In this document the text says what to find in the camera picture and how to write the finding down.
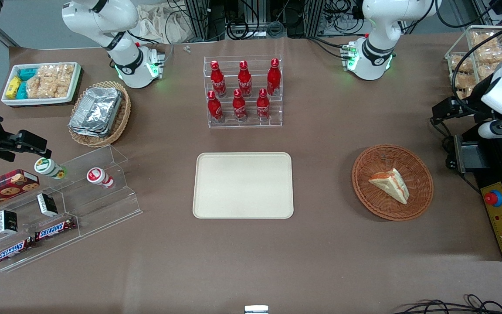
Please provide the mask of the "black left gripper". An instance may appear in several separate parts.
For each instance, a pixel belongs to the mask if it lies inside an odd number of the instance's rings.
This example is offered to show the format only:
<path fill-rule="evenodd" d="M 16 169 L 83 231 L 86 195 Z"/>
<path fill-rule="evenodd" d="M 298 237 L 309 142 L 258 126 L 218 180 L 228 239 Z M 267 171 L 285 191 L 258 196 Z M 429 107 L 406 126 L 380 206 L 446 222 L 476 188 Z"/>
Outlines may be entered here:
<path fill-rule="evenodd" d="M 494 119 L 493 110 L 479 98 L 456 99 L 448 97 L 432 107 L 432 121 L 459 119 L 473 115 L 475 123 L 483 123 Z"/>

